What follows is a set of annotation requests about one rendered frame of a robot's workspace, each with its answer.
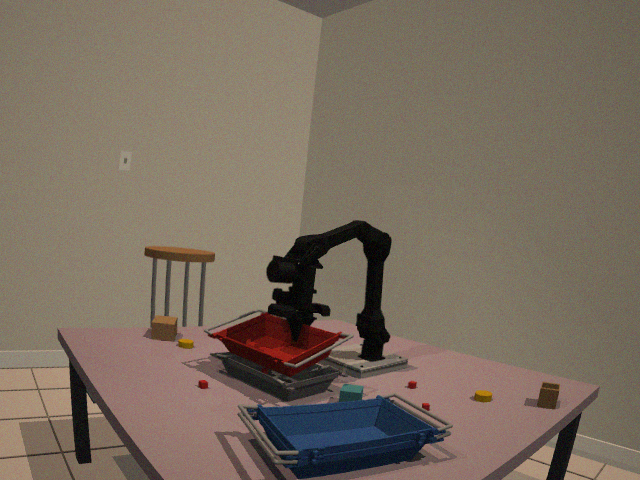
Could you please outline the teal cube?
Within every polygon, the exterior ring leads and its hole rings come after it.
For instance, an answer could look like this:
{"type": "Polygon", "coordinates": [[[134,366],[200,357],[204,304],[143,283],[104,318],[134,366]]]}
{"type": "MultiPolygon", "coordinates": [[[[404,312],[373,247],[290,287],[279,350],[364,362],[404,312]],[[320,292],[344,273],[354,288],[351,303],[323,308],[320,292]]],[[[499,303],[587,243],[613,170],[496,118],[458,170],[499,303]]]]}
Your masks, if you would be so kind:
{"type": "Polygon", "coordinates": [[[363,386],[351,385],[344,383],[340,390],[339,402],[359,401],[362,400],[363,386]]]}

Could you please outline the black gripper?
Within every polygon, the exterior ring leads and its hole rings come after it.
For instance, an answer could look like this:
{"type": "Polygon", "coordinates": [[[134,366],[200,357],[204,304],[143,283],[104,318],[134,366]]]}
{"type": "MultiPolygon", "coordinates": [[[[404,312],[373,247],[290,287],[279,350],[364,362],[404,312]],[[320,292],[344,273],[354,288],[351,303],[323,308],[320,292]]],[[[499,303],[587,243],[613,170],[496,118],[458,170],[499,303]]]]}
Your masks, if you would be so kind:
{"type": "Polygon", "coordinates": [[[313,313],[322,316],[330,316],[330,307],[320,303],[312,303],[313,294],[317,293],[314,286],[293,284],[288,288],[291,291],[290,304],[274,303],[268,306],[269,314],[286,318],[289,322],[293,341],[297,341],[302,324],[310,326],[317,318],[313,313]]]}

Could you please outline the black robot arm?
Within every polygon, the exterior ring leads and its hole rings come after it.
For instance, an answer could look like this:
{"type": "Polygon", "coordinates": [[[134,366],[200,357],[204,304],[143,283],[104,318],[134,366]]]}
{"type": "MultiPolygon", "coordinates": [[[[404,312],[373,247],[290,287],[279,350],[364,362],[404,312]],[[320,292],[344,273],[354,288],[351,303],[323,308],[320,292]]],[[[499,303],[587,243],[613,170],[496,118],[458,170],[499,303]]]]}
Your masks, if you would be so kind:
{"type": "Polygon", "coordinates": [[[267,266],[267,277],[271,283],[314,286],[316,269],[323,269],[317,259],[332,247],[356,237],[363,243],[368,260],[364,309],[357,314],[355,325],[365,339],[358,357],[372,362],[386,359],[382,350],[390,338],[381,310],[384,261],[391,248],[389,234],[366,221],[354,220],[323,234],[300,236],[284,257],[273,256],[267,266]]]}

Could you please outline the yellow cylinder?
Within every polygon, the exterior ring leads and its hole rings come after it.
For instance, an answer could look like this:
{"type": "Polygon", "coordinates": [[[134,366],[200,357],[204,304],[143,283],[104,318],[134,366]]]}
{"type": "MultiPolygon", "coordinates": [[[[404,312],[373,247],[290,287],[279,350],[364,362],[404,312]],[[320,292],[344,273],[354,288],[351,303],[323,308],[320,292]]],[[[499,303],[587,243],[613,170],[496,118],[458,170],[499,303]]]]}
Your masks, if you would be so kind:
{"type": "Polygon", "coordinates": [[[189,339],[179,339],[178,340],[178,346],[182,347],[184,349],[191,349],[193,348],[193,344],[194,341],[193,340],[189,340],[189,339]]]}
{"type": "Polygon", "coordinates": [[[491,402],[492,400],[492,392],[489,391],[482,391],[482,390],[477,390],[475,392],[475,397],[474,400],[476,400],[477,402],[491,402]]]}

